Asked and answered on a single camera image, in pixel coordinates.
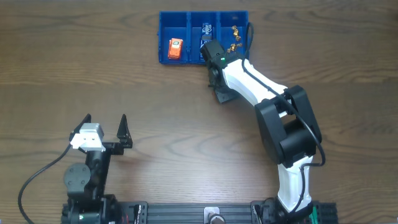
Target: tabletop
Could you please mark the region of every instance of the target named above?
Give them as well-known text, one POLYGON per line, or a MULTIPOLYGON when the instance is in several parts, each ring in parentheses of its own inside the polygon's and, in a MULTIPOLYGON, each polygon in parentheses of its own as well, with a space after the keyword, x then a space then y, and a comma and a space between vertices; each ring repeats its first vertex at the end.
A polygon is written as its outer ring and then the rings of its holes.
MULTIPOLYGON (((200 65, 161 65, 159 11, 248 10, 251 63, 304 87, 326 165, 311 168, 313 200, 340 223, 398 216, 398 3, 393 0, 146 0, 0 2, 0 220, 25 223, 22 184, 58 157, 85 117, 115 140, 127 115, 134 147, 113 156, 106 193, 120 201, 250 202, 276 196, 253 107, 220 105, 200 65)), ((59 223, 70 151, 26 188, 36 223, 59 223)), ((314 161, 319 161, 319 153, 314 161)))

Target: wooden table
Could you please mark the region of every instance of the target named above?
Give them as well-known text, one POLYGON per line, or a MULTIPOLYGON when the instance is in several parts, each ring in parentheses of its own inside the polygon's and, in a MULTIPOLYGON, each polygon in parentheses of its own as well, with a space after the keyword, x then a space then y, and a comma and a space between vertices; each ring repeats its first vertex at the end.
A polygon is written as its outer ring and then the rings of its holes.
MULTIPOLYGON (((340 223, 398 216, 396 1, 2 1, 0 219, 24 223, 21 185, 62 153, 87 113, 105 138, 128 118, 134 147, 114 156, 107 192, 120 200, 250 202, 275 196, 254 110, 219 105, 202 66, 163 66, 159 11, 247 9, 251 62, 302 85, 323 134, 326 166, 311 169, 314 200, 336 202, 340 223)), ((70 151, 25 190, 36 223, 59 223, 70 151)))

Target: cable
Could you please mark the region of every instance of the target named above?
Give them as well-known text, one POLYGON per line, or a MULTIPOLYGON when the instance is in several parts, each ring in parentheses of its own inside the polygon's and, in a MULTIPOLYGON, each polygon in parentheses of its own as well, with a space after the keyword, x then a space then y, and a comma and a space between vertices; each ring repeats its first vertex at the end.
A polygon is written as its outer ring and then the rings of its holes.
POLYGON ((260 83, 264 88, 266 88, 268 91, 270 91, 271 93, 273 93, 276 97, 278 97, 281 102, 283 102, 285 104, 285 106, 288 107, 288 109, 293 112, 294 115, 296 115, 296 118, 303 124, 304 128, 308 130, 308 132, 311 134, 311 137, 313 138, 313 140, 315 141, 315 144, 318 146, 318 150, 319 153, 321 154, 321 158, 322 161, 320 163, 306 163, 306 164, 302 164, 300 167, 300 172, 301 172, 301 178, 302 178, 302 190, 301 190, 301 194, 300 194, 300 199, 298 201, 298 203, 296 204, 296 206, 293 208, 293 210, 291 211, 291 213, 294 213, 297 208, 300 206, 303 198, 304 198, 304 192, 305 192, 305 176, 304 176, 304 167, 306 166, 310 166, 310 167, 321 167, 325 164, 326 162, 326 158, 325 158, 325 152, 323 151, 321 142, 319 141, 319 139, 316 137, 316 135, 313 133, 312 129, 308 126, 308 124, 304 121, 304 119, 299 115, 299 112, 297 112, 297 110, 282 96, 280 95, 278 92, 276 92, 275 90, 273 90, 271 87, 267 86, 265 83, 263 83, 262 81, 260 81, 257 77, 255 77, 253 74, 251 74, 244 66, 244 61, 249 57, 249 50, 251 47, 251 44, 253 42, 253 37, 254 37, 254 28, 253 25, 249 22, 248 26, 246 27, 246 40, 244 43, 244 46, 246 48, 246 51, 244 53, 244 58, 242 60, 242 68, 243 71, 246 72, 250 77, 252 77, 253 79, 255 79, 255 81, 257 81, 258 83, 260 83), (249 29, 251 31, 251 38, 248 44, 248 37, 249 37, 249 29))
POLYGON ((22 208, 22 194, 24 193, 24 190, 26 188, 26 186, 35 178, 37 177, 39 174, 43 173, 45 170, 47 170, 48 168, 50 168, 52 165, 54 165, 55 163, 57 163, 59 160, 61 160, 69 151, 70 149, 70 144, 68 145, 68 147, 65 149, 65 151, 61 154, 61 156, 59 156, 58 158, 56 158, 54 161, 52 161, 51 163, 47 164, 45 167, 41 168, 41 170, 37 171, 35 174, 32 175, 32 177, 29 177, 29 179, 27 179, 27 181, 24 183, 24 185, 21 187, 21 190, 19 191, 18 194, 18 207, 19 207, 19 211, 21 212, 22 216, 25 218, 25 220, 29 223, 29 224, 34 224, 34 222, 32 222, 32 220, 26 215, 24 208, 22 208))

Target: blue plastic bin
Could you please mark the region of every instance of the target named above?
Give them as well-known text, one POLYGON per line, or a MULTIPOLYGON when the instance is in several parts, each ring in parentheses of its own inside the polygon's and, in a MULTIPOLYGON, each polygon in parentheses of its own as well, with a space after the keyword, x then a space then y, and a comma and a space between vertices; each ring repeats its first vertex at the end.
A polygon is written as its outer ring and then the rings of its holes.
MULTIPOLYGON (((213 27, 213 38, 218 39, 224 49, 231 44, 246 41, 247 11, 208 11, 208 12, 167 12, 159 13, 159 62, 162 64, 204 64, 200 58, 200 38, 202 24, 210 23, 213 27), (233 36, 232 26, 239 30, 241 40, 237 42, 233 36), (168 59, 169 40, 183 40, 180 60, 168 59)), ((237 51, 244 54, 246 49, 238 47, 237 51)))

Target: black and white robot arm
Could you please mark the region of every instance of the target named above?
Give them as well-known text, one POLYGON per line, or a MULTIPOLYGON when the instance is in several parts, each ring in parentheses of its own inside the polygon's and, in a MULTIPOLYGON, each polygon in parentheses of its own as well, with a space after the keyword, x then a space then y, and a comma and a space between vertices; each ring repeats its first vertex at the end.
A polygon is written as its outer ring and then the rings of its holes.
POLYGON ((239 93, 255 107, 264 147, 278 165, 280 187, 277 201, 284 218, 299 219, 309 215, 312 207, 308 192, 309 166, 303 165, 312 162, 316 144, 300 121, 295 119, 287 124, 282 123, 281 118, 292 112, 259 82, 263 82, 292 104, 321 140, 307 94, 299 86, 287 88, 271 81, 245 59, 244 67, 258 79, 255 80, 243 70, 244 56, 238 52, 226 53, 217 40, 206 43, 201 53, 209 69, 210 86, 214 88, 218 101, 223 103, 232 100, 239 93), (305 191, 300 200, 303 186, 305 191))

